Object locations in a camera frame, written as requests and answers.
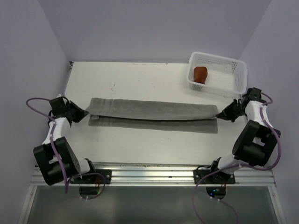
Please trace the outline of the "grey towel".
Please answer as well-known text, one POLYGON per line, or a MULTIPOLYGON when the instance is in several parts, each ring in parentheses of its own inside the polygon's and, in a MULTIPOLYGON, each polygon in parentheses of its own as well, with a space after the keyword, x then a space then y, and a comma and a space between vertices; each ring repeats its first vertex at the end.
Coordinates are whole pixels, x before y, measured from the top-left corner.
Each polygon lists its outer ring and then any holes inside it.
POLYGON ((217 134, 215 105, 92 98, 89 126, 217 134))

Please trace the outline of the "rust brown towel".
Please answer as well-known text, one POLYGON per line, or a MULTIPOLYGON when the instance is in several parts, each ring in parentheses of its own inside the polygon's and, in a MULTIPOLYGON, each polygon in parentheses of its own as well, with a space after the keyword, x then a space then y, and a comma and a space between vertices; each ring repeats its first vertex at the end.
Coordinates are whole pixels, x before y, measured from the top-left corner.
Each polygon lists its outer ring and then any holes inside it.
POLYGON ((205 84, 207 76, 208 76, 208 70, 206 67, 196 67, 193 70, 193 76, 194 76, 194 82, 205 84))

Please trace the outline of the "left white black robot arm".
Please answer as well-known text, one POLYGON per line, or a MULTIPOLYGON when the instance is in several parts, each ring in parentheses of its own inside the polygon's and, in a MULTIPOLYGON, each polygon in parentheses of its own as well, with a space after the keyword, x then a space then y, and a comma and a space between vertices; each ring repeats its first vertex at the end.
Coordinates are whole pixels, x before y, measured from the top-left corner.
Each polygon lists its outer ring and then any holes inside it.
POLYGON ((73 123, 79 123, 89 112, 79 108, 64 96, 48 101, 51 110, 48 118, 49 131, 44 142, 33 149, 42 176, 49 186, 67 183, 70 178, 81 177, 86 183, 97 178, 93 163, 78 159, 65 135, 73 123))

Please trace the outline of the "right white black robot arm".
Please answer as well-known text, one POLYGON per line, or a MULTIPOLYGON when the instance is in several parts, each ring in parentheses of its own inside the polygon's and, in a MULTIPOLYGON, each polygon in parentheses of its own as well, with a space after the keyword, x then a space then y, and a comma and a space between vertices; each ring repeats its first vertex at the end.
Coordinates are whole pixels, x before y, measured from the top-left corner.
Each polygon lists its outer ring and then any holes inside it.
POLYGON ((243 167, 269 170, 278 164, 281 156, 281 132, 269 122, 267 106, 273 103, 262 99, 258 88, 249 88, 241 99, 233 102, 216 115, 216 118, 235 122, 245 116, 247 124, 233 145, 232 153, 213 161, 208 178, 219 183, 243 167))

